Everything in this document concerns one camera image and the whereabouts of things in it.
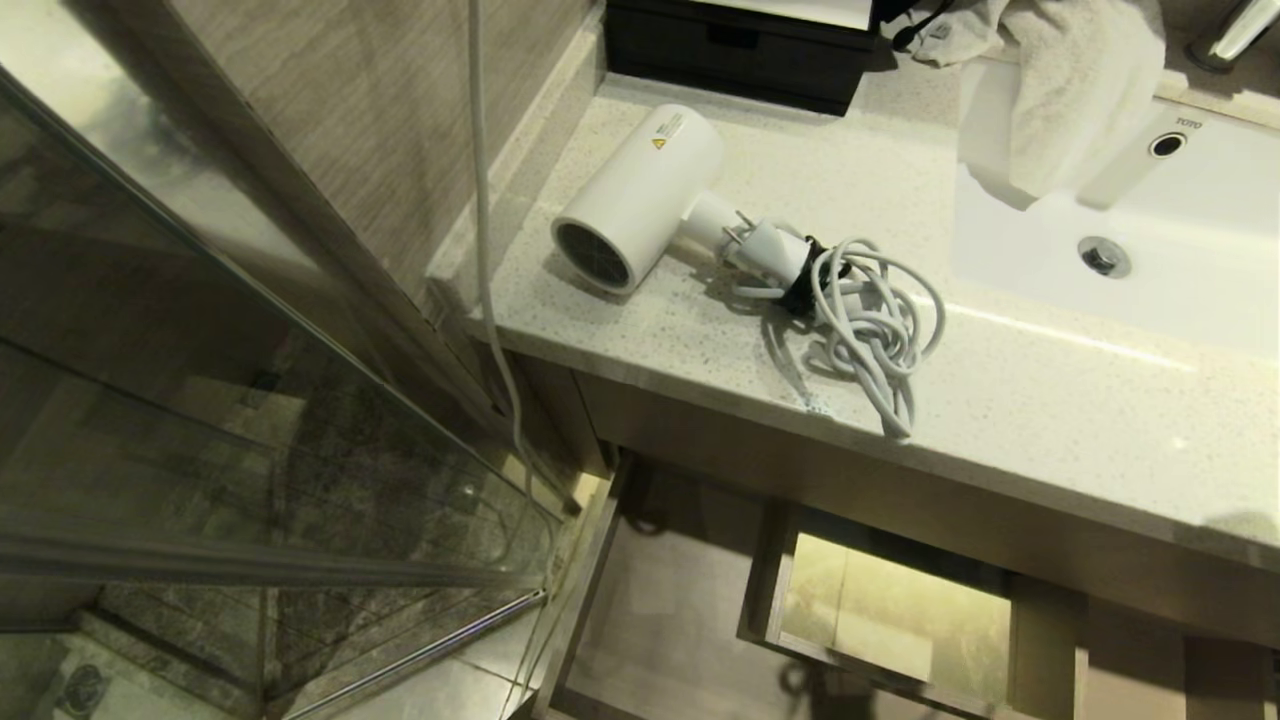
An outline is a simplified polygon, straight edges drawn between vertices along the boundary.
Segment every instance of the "countertop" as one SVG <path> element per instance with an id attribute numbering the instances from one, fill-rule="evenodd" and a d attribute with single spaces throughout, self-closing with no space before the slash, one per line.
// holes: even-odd
<path id="1" fill-rule="evenodd" d="M 1280 571 L 1277 369 L 956 278 L 959 69 L 868 74 L 845 118 L 608 76 L 494 278 L 509 348 L 919 470 Z M 948 328 L 915 375 L 911 442 L 851 382 L 804 368 L 812 336 L 735 301 L 677 243 L 637 292 L 579 279 L 549 224 L 660 102 L 721 132 L 714 184 L 826 245 L 877 241 L 942 292 Z"/>

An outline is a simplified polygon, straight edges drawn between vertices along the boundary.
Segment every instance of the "black box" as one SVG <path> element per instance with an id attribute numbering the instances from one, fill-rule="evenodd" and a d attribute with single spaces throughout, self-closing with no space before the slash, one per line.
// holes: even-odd
<path id="1" fill-rule="evenodd" d="M 691 0 L 608 0 L 609 70 L 844 115 L 872 31 Z"/>

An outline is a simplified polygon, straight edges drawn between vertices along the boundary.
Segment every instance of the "white sink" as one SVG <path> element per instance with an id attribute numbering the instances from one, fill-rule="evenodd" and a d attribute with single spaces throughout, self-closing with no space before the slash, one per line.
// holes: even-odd
<path id="1" fill-rule="evenodd" d="M 1096 159 L 1082 176 L 1094 179 L 1080 187 L 1124 188 L 1111 195 L 1107 209 L 1085 206 L 1076 190 L 1021 209 L 1029 199 L 1007 184 L 1009 114 L 1018 82 L 1016 65 L 978 60 L 965 69 L 956 274 L 1275 361 L 1280 133 L 1156 100 L 1133 142 L 1114 158 Z M 1152 159 L 1147 150 L 1155 135 L 1178 129 L 1187 131 L 1185 145 Z M 1119 243 L 1132 272 L 1117 279 L 1087 266 L 1076 246 L 1091 236 Z"/>

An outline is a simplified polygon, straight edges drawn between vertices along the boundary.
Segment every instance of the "white towel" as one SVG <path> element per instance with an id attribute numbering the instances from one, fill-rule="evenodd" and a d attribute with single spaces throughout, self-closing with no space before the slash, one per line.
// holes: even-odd
<path id="1" fill-rule="evenodd" d="M 950 65 L 1018 41 L 1009 181 L 1043 197 L 1085 178 L 1140 126 L 1165 67 L 1158 0 L 970 0 L 933 22 L 916 60 Z"/>

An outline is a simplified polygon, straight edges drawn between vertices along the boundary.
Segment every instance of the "glass shower door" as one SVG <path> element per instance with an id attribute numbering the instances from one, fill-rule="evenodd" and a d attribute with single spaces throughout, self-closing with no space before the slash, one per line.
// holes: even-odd
<path id="1" fill-rule="evenodd" d="M 0 95 L 0 720 L 285 716 L 536 602 L 552 514 Z"/>

